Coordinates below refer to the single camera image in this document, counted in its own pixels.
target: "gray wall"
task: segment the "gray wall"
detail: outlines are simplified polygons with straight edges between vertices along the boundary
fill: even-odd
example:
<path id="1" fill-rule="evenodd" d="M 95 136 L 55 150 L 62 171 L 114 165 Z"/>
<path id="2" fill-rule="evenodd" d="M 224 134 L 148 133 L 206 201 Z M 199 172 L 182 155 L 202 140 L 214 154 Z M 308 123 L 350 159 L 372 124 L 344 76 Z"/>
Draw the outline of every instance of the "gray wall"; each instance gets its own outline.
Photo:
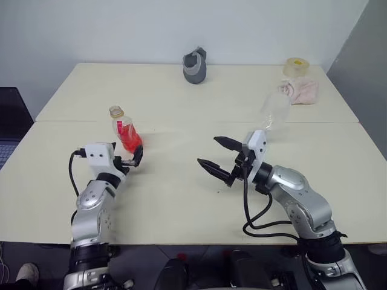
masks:
<path id="1" fill-rule="evenodd" d="M 0 0 L 0 86 L 35 117 L 79 62 L 284 63 L 327 71 L 367 0 Z"/>
<path id="2" fill-rule="evenodd" d="M 386 0 L 369 0 L 328 77 L 387 159 Z"/>

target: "laptop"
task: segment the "laptop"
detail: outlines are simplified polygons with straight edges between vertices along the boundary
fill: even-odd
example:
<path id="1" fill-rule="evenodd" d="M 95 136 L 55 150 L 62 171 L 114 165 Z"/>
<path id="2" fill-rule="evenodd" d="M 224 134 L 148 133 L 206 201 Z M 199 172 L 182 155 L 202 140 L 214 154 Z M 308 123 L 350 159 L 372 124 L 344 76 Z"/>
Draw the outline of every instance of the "laptop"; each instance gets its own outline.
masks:
<path id="1" fill-rule="evenodd" d="M 0 170 L 33 123 L 19 90 L 0 87 Z"/>

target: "white wall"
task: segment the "white wall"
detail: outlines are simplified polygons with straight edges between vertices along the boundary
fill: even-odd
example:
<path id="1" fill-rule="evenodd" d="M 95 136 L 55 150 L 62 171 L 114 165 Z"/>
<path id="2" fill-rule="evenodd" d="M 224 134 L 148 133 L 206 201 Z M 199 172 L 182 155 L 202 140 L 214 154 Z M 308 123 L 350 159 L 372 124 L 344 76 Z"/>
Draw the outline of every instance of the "white wall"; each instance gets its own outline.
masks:
<path id="1" fill-rule="evenodd" d="M 284 63 L 327 71 L 367 0 L 1 0 L 0 86 L 36 116 L 78 62 Z"/>

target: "pink cloth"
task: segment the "pink cloth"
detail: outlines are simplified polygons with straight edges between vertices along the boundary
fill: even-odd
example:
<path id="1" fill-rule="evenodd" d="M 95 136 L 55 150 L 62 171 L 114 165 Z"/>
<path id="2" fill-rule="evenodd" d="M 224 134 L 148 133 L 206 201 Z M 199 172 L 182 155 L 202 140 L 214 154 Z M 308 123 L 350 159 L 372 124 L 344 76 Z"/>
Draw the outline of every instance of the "pink cloth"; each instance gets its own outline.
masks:
<path id="1" fill-rule="evenodd" d="M 319 83 L 310 77 L 297 77 L 295 79 L 283 81 L 277 87 L 277 91 L 290 97 L 290 102 L 294 104 L 314 104 L 317 102 L 317 91 Z"/>

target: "red liquid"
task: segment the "red liquid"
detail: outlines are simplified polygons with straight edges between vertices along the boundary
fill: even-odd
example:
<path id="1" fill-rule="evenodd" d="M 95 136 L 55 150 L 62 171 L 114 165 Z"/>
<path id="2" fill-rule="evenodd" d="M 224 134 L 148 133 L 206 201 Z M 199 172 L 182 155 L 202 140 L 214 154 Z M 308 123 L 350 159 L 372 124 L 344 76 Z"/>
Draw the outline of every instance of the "red liquid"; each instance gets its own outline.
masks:
<path id="1" fill-rule="evenodd" d="M 142 144 L 141 137 L 135 131 L 133 124 L 122 126 L 122 122 L 117 121 L 117 130 L 125 150 L 134 153 L 136 148 Z"/>

